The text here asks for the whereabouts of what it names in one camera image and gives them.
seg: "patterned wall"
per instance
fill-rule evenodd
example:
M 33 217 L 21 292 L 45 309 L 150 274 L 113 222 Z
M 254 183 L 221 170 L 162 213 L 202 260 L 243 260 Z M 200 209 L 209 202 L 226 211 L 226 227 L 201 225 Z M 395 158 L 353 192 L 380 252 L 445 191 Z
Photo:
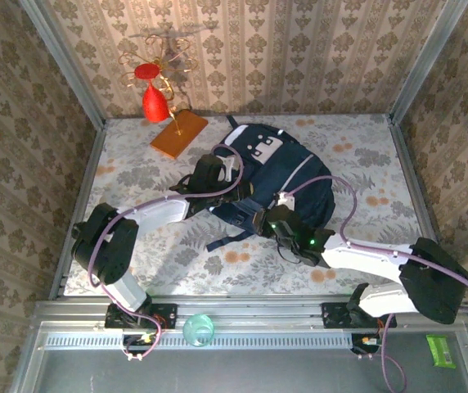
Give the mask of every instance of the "patterned wall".
M 442 244 L 468 268 L 468 7 L 402 128 Z
M 200 68 L 175 103 L 250 113 L 385 113 L 444 0 L 47 0 L 107 117 L 141 114 L 118 81 L 141 34 L 187 36 Z
M 27 15 L 0 0 L 0 391 L 50 291 L 93 139 Z

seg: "green packet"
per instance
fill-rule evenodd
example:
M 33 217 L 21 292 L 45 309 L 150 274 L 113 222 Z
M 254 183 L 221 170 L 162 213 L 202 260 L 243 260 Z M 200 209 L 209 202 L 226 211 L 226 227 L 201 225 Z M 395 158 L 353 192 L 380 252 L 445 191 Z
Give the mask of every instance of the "green packet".
M 434 366 L 456 368 L 456 365 L 452 361 L 450 349 L 448 349 L 447 336 L 427 334 L 427 341 L 434 358 Z

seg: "backpack strap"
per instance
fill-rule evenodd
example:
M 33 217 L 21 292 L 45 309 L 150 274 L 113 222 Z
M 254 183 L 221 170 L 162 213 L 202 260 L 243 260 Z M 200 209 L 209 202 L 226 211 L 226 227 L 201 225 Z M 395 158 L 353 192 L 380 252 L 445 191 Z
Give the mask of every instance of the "backpack strap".
M 227 120 L 231 124 L 232 129 L 237 129 L 240 126 L 232 115 L 227 115 Z
M 217 248 L 223 247 L 228 243 L 241 242 L 242 240 L 245 240 L 247 237 L 250 237 L 252 235 L 254 235 L 252 232 L 243 231 L 242 233 L 240 233 L 239 235 L 236 235 L 236 236 L 224 237 L 223 239 L 219 239 L 219 240 L 217 240 L 215 242 L 212 242 L 212 243 L 208 244 L 207 245 L 207 251 L 208 252 L 214 251 Z

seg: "navy backpack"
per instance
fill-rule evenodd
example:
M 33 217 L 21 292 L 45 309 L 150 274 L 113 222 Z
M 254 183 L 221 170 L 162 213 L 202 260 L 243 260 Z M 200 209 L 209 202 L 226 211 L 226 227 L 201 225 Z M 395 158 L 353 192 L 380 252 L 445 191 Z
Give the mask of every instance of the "navy backpack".
M 288 192 L 311 178 L 330 175 L 323 162 L 282 129 L 265 124 L 239 125 L 227 116 L 233 130 L 221 141 L 236 149 L 243 160 L 243 179 L 254 187 L 254 193 L 242 201 L 224 203 L 212 214 L 229 224 L 244 229 L 234 237 L 225 237 L 207 246 L 215 250 L 230 242 L 239 242 L 256 233 L 254 215 L 262 208 L 273 207 L 276 195 Z M 218 149 L 217 156 L 230 156 Z M 334 212 L 332 181 L 321 180 L 294 194 L 295 212 L 313 228 L 324 228 Z

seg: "gray floor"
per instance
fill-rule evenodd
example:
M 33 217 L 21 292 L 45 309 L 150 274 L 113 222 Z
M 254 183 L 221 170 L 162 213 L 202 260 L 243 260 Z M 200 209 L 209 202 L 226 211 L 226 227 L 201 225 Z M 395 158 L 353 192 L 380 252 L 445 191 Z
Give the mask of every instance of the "gray floor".
M 424 334 L 392 334 L 389 354 L 405 369 L 407 392 L 468 392 L 454 335 L 456 369 L 436 368 Z M 38 392 L 376 393 L 387 391 L 379 357 L 346 350 L 157 350 L 142 362 L 121 351 L 59 350 L 45 354 Z M 389 368 L 394 386 L 400 377 Z

